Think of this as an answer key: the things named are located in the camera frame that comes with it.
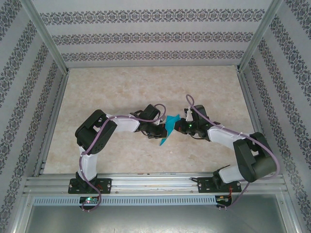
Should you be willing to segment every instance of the robotic arm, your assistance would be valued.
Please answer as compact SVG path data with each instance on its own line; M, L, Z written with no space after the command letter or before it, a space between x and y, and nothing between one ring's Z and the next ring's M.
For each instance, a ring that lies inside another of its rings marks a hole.
M195 108L207 117L202 105L196 105ZM220 127L213 126L190 107L184 109L184 111L186 118L182 118L176 122L175 130L191 136L198 134L201 139L220 143L235 152L237 165L226 166L213 173L213 182L217 189L233 181L246 180L248 182L254 182L276 171L276 165L272 157L251 140L241 135L222 130L222 125L218 122L214 123ZM270 149L261 133L248 134L248 136Z
M105 147L113 132L143 132L148 138L164 138L167 136L165 124L160 120L152 123L143 120L154 120L160 115L160 111L149 104L142 111L128 114L131 118L115 118L107 122L96 143L88 154L84 154L94 141L97 132L103 123L112 115L105 114L102 110L96 110L76 131L77 144L80 147L80 156L82 156L82 170L85 178L95 184L97 179L96 163L98 153ZM85 190L92 190L85 182L81 170L76 172L76 179Z
M194 107L207 117L202 105ZM163 122L160 122L160 120L157 122L144 122L144 120L157 119L159 115L160 111L155 106L149 104L144 111L139 110L127 115L131 118L115 118L108 121L92 149L85 154L103 123L107 118L111 117L111 115L105 114L102 110L96 110L75 133L77 144L80 146L81 165L85 176L84 179L80 169L76 172L76 179L80 186L87 191L92 190L86 180L93 185L96 183L97 153L105 147L113 132L143 132L148 138L166 137L167 131ZM226 166L213 173L213 183L217 189L221 189L222 186L233 181L246 180L254 182L276 171L276 164L272 157L251 140L242 135L236 135L223 130L222 125L218 122L214 122L214 124L220 127L212 125L191 107L185 109L185 115L186 118L176 122L175 130L191 136L198 134L200 139L220 143L235 152L237 165ZM247 134L247 136L259 141L270 149L261 133Z

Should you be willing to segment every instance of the metal corner post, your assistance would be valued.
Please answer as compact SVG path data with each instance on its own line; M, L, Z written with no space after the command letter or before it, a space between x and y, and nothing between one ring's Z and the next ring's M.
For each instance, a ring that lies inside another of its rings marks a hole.
M25 11L27 12L29 18L33 22L35 28L39 32L43 42L48 47L50 53L52 54L54 60L56 61L57 65L62 69L65 73L68 71L68 68L65 64L65 61L59 52L57 46L55 45L52 36L50 35L47 27L45 26L39 12L37 11L34 3L32 0L21 0L20 1L22 6L24 7Z
M21 197L17 209L17 215L14 219L11 233L25 233L30 218L31 210L34 205L34 197L25 195Z
M276 199L287 232L302 233L290 195L276 194Z
M236 71L237 71L237 76L240 82L240 86L241 86L241 90L245 99L245 104L249 113L249 116L251 118L251 122L254 128L255 132L261 132L262 133L262 129L259 123L259 119L258 116L256 114L256 110L255 110L255 106L251 97L251 94L249 92L248 86L246 84L246 79L244 76L243 72L240 72L238 70L238 68L236 67Z
M269 24L271 23L273 17L277 13L279 7L281 6L283 0L272 0L269 8L266 11L266 14L264 15L260 25L258 26L251 42L249 43L242 59L239 64L239 70L243 71L245 70L245 67L247 66L247 63L251 59L257 45L259 44L260 40L262 39L263 35L265 34L266 30L269 27Z
M60 107L62 105L63 97L64 97L64 94L65 94L65 90L66 90L66 85L67 85L67 81L68 81L68 77L69 77L69 72L70 71L68 71L66 73L65 77L62 80L61 87L60 87L60 90L59 90L59 93L58 93L58 96L57 96L57 100L56 100L56 104L55 104L55 109L54 109L54 111L52 113L51 122L50 122L50 124L48 126L48 129L47 129L47 137L46 137L45 142L43 144L42 153L41 153L41 155L39 157L37 166L35 168L34 176L38 176L40 174L42 162L44 160L46 160L46 158L48 157L48 153L49 153L50 145L51 145L51 142L52 142L52 137L53 137L53 134L54 134L54 130L55 130L58 114L59 114L59 111L60 111Z

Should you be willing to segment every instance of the black mounting plate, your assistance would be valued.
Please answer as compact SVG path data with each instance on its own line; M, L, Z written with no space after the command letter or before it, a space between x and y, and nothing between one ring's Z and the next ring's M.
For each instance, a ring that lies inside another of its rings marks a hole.
M238 181L226 183L217 189L212 177L198 177L191 180L197 182L199 193L229 193L230 187L232 188L232 193L242 192L241 183Z
M110 194L111 191L111 179L109 178L97 178L95 187L98 188L101 194ZM97 194L97 192L92 189L91 191L86 191L85 188L80 185L76 178L71 179L68 188L69 194Z

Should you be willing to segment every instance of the aluminum frame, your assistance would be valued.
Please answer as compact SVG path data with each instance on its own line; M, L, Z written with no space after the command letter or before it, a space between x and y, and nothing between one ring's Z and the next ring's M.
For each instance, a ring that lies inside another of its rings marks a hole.
M39 176L43 172L45 162L46 162L46 159L48 157L49 150L50 150L50 146L51 146L55 126L57 123L57 118L59 115L60 107L61 107L62 102L63 102L63 97L65 94L69 74L70 74L70 70L67 71L65 77L62 80L61 88L59 90L59 94L57 97L58 99L57 99L55 109L54 109L52 117L51 117L51 123L48 126L47 137L44 140L43 147L42 147L43 150L42 150L42 153L38 159L38 163L37 163L37 166L35 168L34 176Z
M154 174L99 174L99 178L111 178L111 194L103 194L102 197L214 197L228 193L206 193L198 192L197 183L193 177L211 177L212 173L154 173ZM68 194L68 185L73 174L66 175L40 175L39 177L27 178L21 202L14 221L13 233L26 231L32 207L37 197L81 197L88 195ZM294 208L289 197L288 189L283 175L270 180L258 180L251 183L245 195L270 194L275 195L279 203L284 224L287 232L300 233L301 229L294 213Z

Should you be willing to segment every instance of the damask stripe pattern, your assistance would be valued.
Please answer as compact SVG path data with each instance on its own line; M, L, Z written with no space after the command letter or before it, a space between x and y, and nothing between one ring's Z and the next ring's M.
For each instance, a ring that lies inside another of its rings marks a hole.
M7 195L4 198L4 205L1 207L2 210L0 212L0 230L5 232L5 228L8 225L9 218L11 216L11 211L13 209L13 204L16 200L17 191L20 188L21 177L23 176L26 165L28 162L28 157L31 154L33 142L35 140L35 136L37 130L40 125L40 121L48 101L48 97L55 79L56 72L58 70L58 66L55 61L53 61L52 66L49 70L49 74L47 76L46 82L42 89L42 93L40 95L39 102L37 103L37 107L34 112L34 116L30 127L27 132L27 136L25 138L25 143L22 146L22 150L20 151L20 155L18 157L17 165L14 169L14 174L12 176L12 180L9 184L9 189L7 190Z
M247 76L246 76L245 71L243 71L243 74L244 74L244 77L245 77L245 80L246 80L246 83L247 83L247 87L249 89L249 94L252 97L252 101L253 101L253 104L254 104L254 107L255 107L255 111L256 111L256 114L257 114L257 119L258 119L259 124L260 124L261 132L265 136L264 127L263 127L263 124L262 124L261 119L259 117L259 112L258 112L258 109L257 109L257 106L256 106L255 98L254 98L253 93L251 92L251 89L250 89L249 84L247 82Z
M48 48L43 43L37 54L33 67L31 68L30 73L26 79L26 83L23 86L22 92L16 103L16 107L13 110L12 118L8 122L8 125L6 127L7 130L4 132L3 137L1 139L0 174L2 174L2 169L5 166L5 161L7 160L7 156L10 154L12 143L15 140L15 135L17 134L21 120L24 117L24 113L26 111L28 102L35 88L36 81L39 77L39 74L46 60L48 52L49 52Z
M311 106L311 73L305 65L305 61L299 55L299 51L278 16L275 16L272 20L270 29L277 39L288 64L296 75L296 79Z
M299 176L299 171L297 170L296 164L293 162L292 153L289 150L288 143L280 126L280 122L276 116L274 106L264 85L260 70L254 57L251 58L248 65L251 69L253 78L255 79L263 106L270 121L270 126L276 139L280 155L283 158L285 169L288 172L291 184L294 186L295 197L297 198L298 204L300 205L300 211L304 216L304 220L307 222L308 230L311 231L311 206L310 200L308 200L307 192L304 190L304 185L301 184L302 180Z
M41 13L46 25L131 22L259 22L263 9L167 9Z
M296 105L264 39L258 44L258 49L269 70L269 74L272 77L278 96L281 98L285 112L288 114L287 116L297 141L299 142L299 147L303 150L302 154L305 156L307 164L309 164L309 169L311 169L311 139L307 133L306 126L303 124L300 114L297 112Z
M11 26L22 6L19 0L7 0L0 10L0 41Z
M58 84L58 88L57 88L57 91L56 91L56 95L55 95L55 99L53 101L53 106L52 106L52 109L51 109L51 112L50 112L50 116L49 116L49 119L48 119L48 123L47 123L47 127L45 128L45 132L43 134L43 138L42 138L42 142L41 142L41 145L40 145L40 149L39 149L39 153L37 155L37 159L35 161L35 166L34 166L34 170L33 170L33 176L35 175L35 169L36 167L38 166L38 161L39 161L39 158L40 158L40 155L41 155L41 152L42 152L42 149L43 149L43 144L45 142L45 137L47 135L47 132L48 132L48 129L49 129L49 125L50 125L50 121L51 121L51 118L52 118L52 114L53 114L53 111L54 111L54 106L55 106L55 103L56 103L56 100L57 100L57 97L58 97L58 92L59 92L59 89L61 87L61 84L63 82L63 79L64 77L66 76L67 74L63 74L60 81L59 81L59 84Z
M296 16L296 19L302 26L302 29L308 35L308 38L311 39L311 7L306 0L285 0L286 4L289 6L293 14Z
M171 59L241 59L244 51L135 51L135 52L80 52L62 53L65 62L79 61L126 61Z
M17 71L21 65L21 62L24 60L25 55L31 45L34 37L37 33L35 26L31 21L27 24L25 30L22 33L22 36L18 40L14 51L12 52L9 61L6 63L6 67L4 67L3 72L0 77L0 108L2 107L2 103L4 102L5 96L7 92L10 90L10 85L12 81L15 79Z
M168 42L249 42L253 33L181 32L181 33L105 33L54 35L56 45L168 43Z

